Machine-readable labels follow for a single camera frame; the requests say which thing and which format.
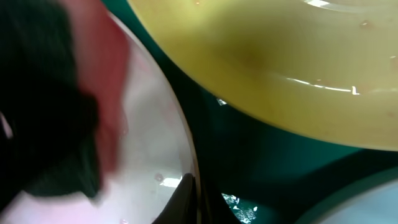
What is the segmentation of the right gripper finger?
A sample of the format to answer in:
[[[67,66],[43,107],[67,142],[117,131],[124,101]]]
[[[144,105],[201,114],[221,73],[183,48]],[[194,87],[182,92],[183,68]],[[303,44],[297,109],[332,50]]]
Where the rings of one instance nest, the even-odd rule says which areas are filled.
[[[239,224],[239,220],[210,179],[187,173],[153,224]]]

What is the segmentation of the white pink plate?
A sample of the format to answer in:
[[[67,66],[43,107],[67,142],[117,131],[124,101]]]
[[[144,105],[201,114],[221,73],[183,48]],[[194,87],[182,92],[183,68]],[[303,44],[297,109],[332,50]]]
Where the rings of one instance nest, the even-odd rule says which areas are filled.
[[[82,194],[50,199],[25,192],[1,215],[12,224],[153,223],[182,177],[197,177],[192,135],[165,75],[140,40],[119,19],[129,41],[123,107],[127,132],[118,169],[94,202]]]

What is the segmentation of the red green sponge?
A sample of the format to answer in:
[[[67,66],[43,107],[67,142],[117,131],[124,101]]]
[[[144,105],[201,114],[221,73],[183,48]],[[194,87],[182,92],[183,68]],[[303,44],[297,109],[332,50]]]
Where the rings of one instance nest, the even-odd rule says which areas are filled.
[[[102,1],[1,2],[1,209],[95,198],[116,169],[129,46]]]

